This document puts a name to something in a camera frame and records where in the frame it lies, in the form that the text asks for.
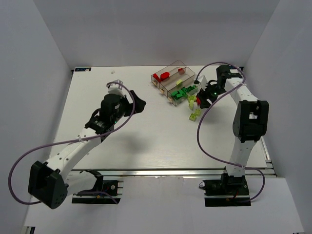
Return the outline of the green stepped lego brick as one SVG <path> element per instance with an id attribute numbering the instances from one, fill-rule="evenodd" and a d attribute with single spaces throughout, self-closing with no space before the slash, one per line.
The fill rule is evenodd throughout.
<path id="1" fill-rule="evenodd" d="M 183 89 L 179 89 L 178 94 L 183 96 L 186 94 L 186 92 Z"/>

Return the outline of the red lego brick stack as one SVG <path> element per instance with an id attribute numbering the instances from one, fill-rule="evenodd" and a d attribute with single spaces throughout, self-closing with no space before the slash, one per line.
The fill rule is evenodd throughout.
<path id="1" fill-rule="evenodd" d="M 157 74 L 153 74 L 153 78 L 157 80 L 158 82 L 161 82 L 161 79 L 159 78 Z"/>

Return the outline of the red flower toy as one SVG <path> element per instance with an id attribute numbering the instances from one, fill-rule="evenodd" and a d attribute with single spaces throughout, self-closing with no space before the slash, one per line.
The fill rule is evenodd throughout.
<path id="1" fill-rule="evenodd" d="M 160 80 L 161 81 L 164 81 L 164 80 L 166 80 L 167 78 L 169 78 L 170 77 L 170 73 L 169 72 L 164 72 L 164 73 L 162 73 L 161 75 L 160 75 Z"/>

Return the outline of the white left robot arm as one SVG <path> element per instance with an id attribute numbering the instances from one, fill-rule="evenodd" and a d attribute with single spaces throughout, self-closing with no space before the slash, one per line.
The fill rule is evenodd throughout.
<path id="1" fill-rule="evenodd" d="M 130 91 L 133 102 L 121 94 L 107 94 L 78 138 L 46 160 L 36 161 L 30 169 L 28 192 L 51 209 L 61 205 L 69 195 L 106 194 L 103 175 L 94 169 L 72 174 L 72 169 L 91 150 L 100 145 L 122 117 L 143 112 L 146 101 Z"/>

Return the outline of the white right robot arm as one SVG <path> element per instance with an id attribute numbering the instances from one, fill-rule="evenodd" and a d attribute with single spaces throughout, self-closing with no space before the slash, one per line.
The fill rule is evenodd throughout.
<path id="1" fill-rule="evenodd" d="M 210 110 L 218 100 L 230 95 L 237 105 L 233 120 L 234 147 L 225 172 L 222 185 L 241 185 L 245 181 L 245 170 L 251 151 L 267 132 L 269 103 L 259 100 L 245 85 L 243 71 L 228 63 L 216 69 L 216 79 L 205 82 L 196 79 L 201 89 L 196 95 L 200 109 Z"/>

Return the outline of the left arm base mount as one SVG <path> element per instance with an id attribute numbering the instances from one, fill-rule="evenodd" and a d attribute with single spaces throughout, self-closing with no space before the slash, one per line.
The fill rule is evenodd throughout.
<path id="1" fill-rule="evenodd" d="M 123 185 L 123 180 L 103 180 L 102 187 L 73 195 L 72 204 L 117 205 L 123 194 Z"/>

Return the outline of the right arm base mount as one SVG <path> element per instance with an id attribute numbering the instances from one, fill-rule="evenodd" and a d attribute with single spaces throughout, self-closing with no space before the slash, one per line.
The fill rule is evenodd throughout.
<path id="1" fill-rule="evenodd" d="M 243 185 L 223 188 L 220 179 L 203 180 L 198 185 L 204 192 L 206 207 L 249 207 L 251 206 L 247 182 Z"/>

